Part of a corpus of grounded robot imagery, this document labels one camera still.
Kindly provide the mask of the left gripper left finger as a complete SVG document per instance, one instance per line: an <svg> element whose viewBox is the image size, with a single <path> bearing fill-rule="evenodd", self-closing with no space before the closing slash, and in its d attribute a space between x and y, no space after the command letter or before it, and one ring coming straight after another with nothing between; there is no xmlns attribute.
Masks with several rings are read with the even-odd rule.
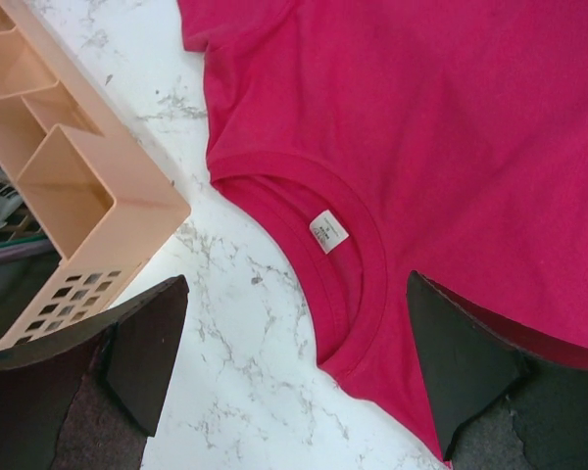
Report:
<svg viewBox="0 0 588 470"><path fill-rule="evenodd" d="M188 304L169 278L0 352L0 469L138 469L163 411Z"/></svg>

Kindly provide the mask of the pink red t shirt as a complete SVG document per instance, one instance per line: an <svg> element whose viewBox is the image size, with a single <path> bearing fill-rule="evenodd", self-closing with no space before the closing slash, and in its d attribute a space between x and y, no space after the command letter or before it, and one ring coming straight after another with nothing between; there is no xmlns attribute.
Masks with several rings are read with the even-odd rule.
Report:
<svg viewBox="0 0 588 470"><path fill-rule="evenodd" d="M182 1L213 186L285 253L318 367L443 453L422 274L588 348L588 1Z"/></svg>

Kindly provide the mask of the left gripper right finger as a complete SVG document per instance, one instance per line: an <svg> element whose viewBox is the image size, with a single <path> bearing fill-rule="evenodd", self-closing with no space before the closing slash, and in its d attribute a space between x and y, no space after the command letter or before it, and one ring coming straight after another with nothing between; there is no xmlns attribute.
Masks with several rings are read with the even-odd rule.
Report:
<svg viewBox="0 0 588 470"><path fill-rule="evenodd" d="M588 349L412 272L408 310L438 447L455 469L588 469Z"/></svg>

